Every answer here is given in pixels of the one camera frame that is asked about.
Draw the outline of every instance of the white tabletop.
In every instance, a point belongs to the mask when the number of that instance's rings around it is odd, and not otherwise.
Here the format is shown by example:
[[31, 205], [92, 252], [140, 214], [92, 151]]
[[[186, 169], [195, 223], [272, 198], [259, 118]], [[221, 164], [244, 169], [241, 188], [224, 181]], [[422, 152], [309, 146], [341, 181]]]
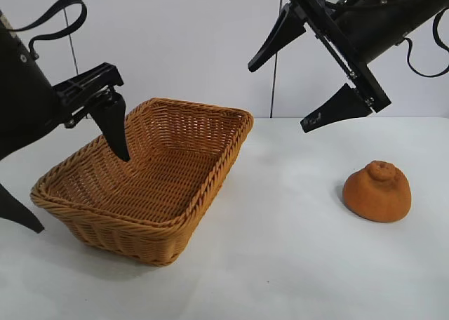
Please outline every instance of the white tabletop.
[[[29, 189], [94, 138], [84, 121], [0, 162]], [[449, 317], [449, 120], [369, 118], [304, 134], [258, 119], [186, 251], [151, 268], [79, 243], [47, 212], [35, 235], [0, 220], [0, 319], [423, 319]], [[341, 203], [380, 159], [408, 176], [409, 216], [368, 222]]]

